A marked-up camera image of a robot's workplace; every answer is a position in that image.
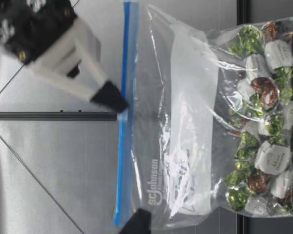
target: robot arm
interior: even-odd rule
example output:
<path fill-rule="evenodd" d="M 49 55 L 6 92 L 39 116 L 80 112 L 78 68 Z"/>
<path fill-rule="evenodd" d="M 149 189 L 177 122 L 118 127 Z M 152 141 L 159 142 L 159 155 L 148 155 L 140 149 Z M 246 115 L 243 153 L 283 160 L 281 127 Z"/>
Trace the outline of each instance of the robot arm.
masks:
<path fill-rule="evenodd" d="M 121 113 L 128 104 L 100 65 L 101 44 L 69 0 L 0 0 L 0 47 L 40 78 Z M 99 88 L 77 84 L 84 63 Z"/>

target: wrapped candy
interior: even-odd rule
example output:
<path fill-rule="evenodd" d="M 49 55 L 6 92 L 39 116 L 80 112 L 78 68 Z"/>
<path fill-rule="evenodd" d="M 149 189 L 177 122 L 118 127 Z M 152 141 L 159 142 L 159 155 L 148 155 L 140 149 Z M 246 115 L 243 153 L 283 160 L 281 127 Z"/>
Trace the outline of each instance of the wrapped candy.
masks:
<path fill-rule="evenodd" d="M 251 55 L 263 51 L 264 34 L 252 25 L 245 26 L 239 32 L 239 42 L 234 42 L 230 46 L 233 54 L 238 56 Z"/>
<path fill-rule="evenodd" d="M 241 142 L 235 170 L 224 184 L 232 209 L 244 207 L 255 217 L 293 214 L 292 36 L 289 19 L 267 23 L 261 30 L 246 26 L 239 31 L 239 41 L 229 43 L 230 51 L 245 60 L 245 73 L 238 73 L 234 88 L 224 89 L 242 129 L 236 134 Z M 237 202 L 238 195 L 247 202 Z"/>
<path fill-rule="evenodd" d="M 251 83 L 253 89 L 260 94 L 260 103 L 265 110 L 274 107 L 279 101 L 279 89 L 270 78 L 257 78 Z"/>
<path fill-rule="evenodd" d="M 290 216 L 293 210 L 291 203 L 281 205 L 277 200 L 273 199 L 267 203 L 267 212 L 270 216 Z"/>
<path fill-rule="evenodd" d="M 234 211 L 243 210 L 248 201 L 248 198 L 249 195 L 247 191 L 242 188 L 239 188 L 238 190 L 230 189 L 227 194 L 228 202 Z"/>
<path fill-rule="evenodd" d="M 270 175 L 256 170 L 248 178 L 248 187 L 256 194 L 264 193 L 268 190 L 268 181 L 270 178 Z"/>
<path fill-rule="evenodd" d="M 291 156 L 290 147 L 274 145 L 265 141 L 257 152 L 255 168 L 266 174 L 277 176 L 286 170 Z"/>
<path fill-rule="evenodd" d="M 241 94 L 243 101 L 251 104 L 251 97 L 256 95 L 256 91 L 250 86 L 247 79 L 242 79 L 237 85 L 237 90 Z"/>
<path fill-rule="evenodd" d="M 267 200 L 261 196 L 250 196 L 244 210 L 254 217 L 266 217 L 268 216 Z"/>
<path fill-rule="evenodd" d="M 281 67 L 293 67 L 292 49 L 285 41 L 275 40 L 267 43 L 265 57 L 272 73 Z"/>
<path fill-rule="evenodd" d="M 284 128 L 283 113 L 276 113 L 266 116 L 259 122 L 258 132 L 263 136 L 277 136 L 281 134 Z"/>
<path fill-rule="evenodd" d="M 280 101 L 289 104 L 293 97 L 293 54 L 288 43 L 275 40 L 266 44 L 265 57 L 272 73 L 275 74 L 275 83 L 280 90 Z"/>
<path fill-rule="evenodd" d="M 283 106 L 284 116 L 284 130 L 291 130 L 293 128 L 293 101 L 289 105 Z"/>
<path fill-rule="evenodd" d="M 257 123 L 248 122 L 241 131 L 241 143 L 239 150 L 236 153 L 237 159 L 252 159 L 254 158 L 259 146 L 259 135 Z"/>
<path fill-rule="evenodd" d="M 272 183 L 271 194 L 284 199 L 293 185 L 293 169 L 280 174 Z"/>
<path fill-rule="evenodd" d="M 270 78 L 271 74 L 265 58 L 261 54 L 252 54 L 246 59 L 246 74 L 249 84 L 257 78 Z"/>
<path fill-rule="evenodd" d="M 225 178 L 225 185 L 228 188 L 237 187 L 241 182 L 247 182 L 249 170 L 248 168 L 233 171 Z"/>

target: green wrapped candy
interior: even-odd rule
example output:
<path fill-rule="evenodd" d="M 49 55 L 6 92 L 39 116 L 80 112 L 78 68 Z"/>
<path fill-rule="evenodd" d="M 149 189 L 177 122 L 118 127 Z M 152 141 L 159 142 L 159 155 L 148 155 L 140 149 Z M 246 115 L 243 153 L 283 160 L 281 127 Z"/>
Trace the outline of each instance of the green wrapped candy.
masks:
<path fill-rule="evenodd" d="M 230 189 L 228 193 L 228 201 L 234 211 L 241 211 L 248 201 L 248 193 L 242 189 Z"/>
<path fill-rule="evenodd" d="M 263 106 L 257 105 L 254 108 L 248 105 L 246 102 L 243 102 L 242 108 L 240 110 L 237 110 L 237 113 L 241 116 L 251 119 L 260 119 L 262 116 L 265 115 Z"/>
<path fill-rule="evenodd" d="M 288 203 L 284 206 L 281 206 L 280 203 L 278 203 L 275 200 L 269 201 L 267 203 L 267 212 L 271 216 L 290 216 L 292 214 L 293 205 L 291 203 Z"/>
<path fill-rule="evenodd" d="M 292 67 L 282 67 L 276 71 L 275 83 L 280 90 L 280 101 L 288 105 L 293 98 L 293 68 Z"/>
<path fill-rule="evenodd" d="M 246 56 L 263 51 L 264 34 L 254 26 L 246 26 L 239 32 L 240 43 L 234 42 L 230 46 L 233 54 Z"/>
<path fill-rule="evenodd" d="M 280 210 L 280 204 L 275 201 L 269 201 L 267 203 L 267 212 L 270 216 L 276 215 Z"/>
<path fill-rule="evenodd" d="M 237 159 L 248 159 L 255 156 L 256 151 L 258 149 L 258 140 L 249 134 L 248 132 L 244 132 L 241 134 L 241 145 L 240 149 L 236 153 Z"/>
<path fill-rule="evenodd" d="M 287 82 L 293 79 L 293 67 L 281 67 L 276 69 L 276 83 L 278 82 Z"/>
<path fill-rule="evenodd" d="M 283 216 L 290 216 L 293 210 L 293 205 L 288 203 L 280 209 L 280 214 Z"/>
<path fill-rule="evenodd" d="M 282 146 L 289 146 L 290 145 L 289 138 L 284 134 L 272 136 L 269 138 L 268 142 L 271 145 L 282 145 Z"/>
<path fill-rule="evenodd" d="M 248 159 L 253 158 L 253 156 L 256 154 L 257 148 L 241 148 L 236 153 L 237 159 Z"/>
<path fill-rule="evenodd" d="M 278 136 L 282 133 L 284 127 L 284 117 L 283 114 L 273 114 L 269 116 L 264 122 L 267 132 L 271 136 Z"/>
<path fill-rule="evenodd" d="M 250 164 L 247 161 L 236 161 L 235 167 L 238 170 L 250 169 Z"/>
<path fill-rule="evenodd" d="M 241 182 L 247 182 L 250 170 L 245 168 L 243 170 L 233 171 L 225 178 L 225 185 L 229 188 L 237 187 Z"/>

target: brown wrapped candy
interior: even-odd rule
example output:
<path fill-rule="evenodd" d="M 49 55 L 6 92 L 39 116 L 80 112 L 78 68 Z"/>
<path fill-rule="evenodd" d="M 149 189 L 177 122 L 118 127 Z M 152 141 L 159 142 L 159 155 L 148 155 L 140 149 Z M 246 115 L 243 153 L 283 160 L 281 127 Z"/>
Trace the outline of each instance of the brown wrapped candy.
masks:
<path fill-rule="evenodd" d="M 292 202 L 292 191 L 288 191 L 284 199 L 278 199 L 280 205 L 284 206 Z"/>
<path fill-rule="evenodd" d="M 267 175 L 261 171 L 256 171 L 255 173 L 249 176 L 249 189 L 255 192 L 256 194 L 266 192 L 268 190 L 268 181 L 270 178 L 270 175 Z"/>
<path fill-rule="evenodd" d="M 260 103 L 268 110 L 279 101 L 279 89 L 269 78 L 260 77 L 251 83 L 253 89 L 261 95 Z"/>
<path fill-rule="evenodd" d="M 264 26 L 263 30 L 267 41 L 273 41 L 276 39 L 278 31 L 275 23 L 268 23 Z"/>

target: black metal bar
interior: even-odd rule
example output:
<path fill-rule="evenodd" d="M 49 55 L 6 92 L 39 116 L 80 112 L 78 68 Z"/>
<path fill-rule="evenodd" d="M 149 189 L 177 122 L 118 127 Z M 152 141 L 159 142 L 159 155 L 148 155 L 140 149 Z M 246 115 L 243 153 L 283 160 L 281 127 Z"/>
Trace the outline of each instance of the black metal bar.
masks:
<path fill-rule="evenodd" d="M 243 215 L 237 215 L 237 234 L 247 234 L 249 231 L 249 218 Z"/>
<path fill-rule="evenodd" d="M 0 120 L 117 121 L 117 114 L 114 112 L 0 112 Z"/>
<path fill-rule="evenodd" d="M 250 1 L 237 0 L 237 24 L 244 24 L 250 22 Z"/>

